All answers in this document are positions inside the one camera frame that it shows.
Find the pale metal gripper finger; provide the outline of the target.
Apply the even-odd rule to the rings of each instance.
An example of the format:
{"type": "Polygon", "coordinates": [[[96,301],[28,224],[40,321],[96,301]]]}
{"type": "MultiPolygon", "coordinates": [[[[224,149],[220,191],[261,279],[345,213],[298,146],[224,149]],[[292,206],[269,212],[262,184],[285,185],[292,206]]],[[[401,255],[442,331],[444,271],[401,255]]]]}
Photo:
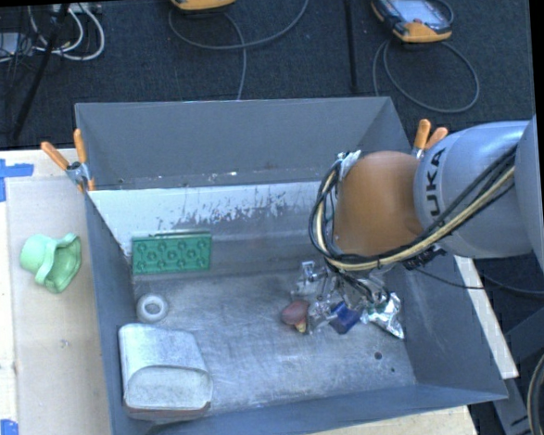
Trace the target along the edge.
{"type": "Polygon", "coordinates": [[[310,334],[321,326],[327,326],[336,318],[332,306],[333,304],[329,301],[314,301],[310,304],[307,315],[307,330],[310,334]]]}
{"type": "Polygon", "coordinates": [[[290,291],[291,297],[296,299],[315,299],[321,296],[324,285],[328,279],[325,267],[315,261],[302,262],[299,275],[290,291]]]}

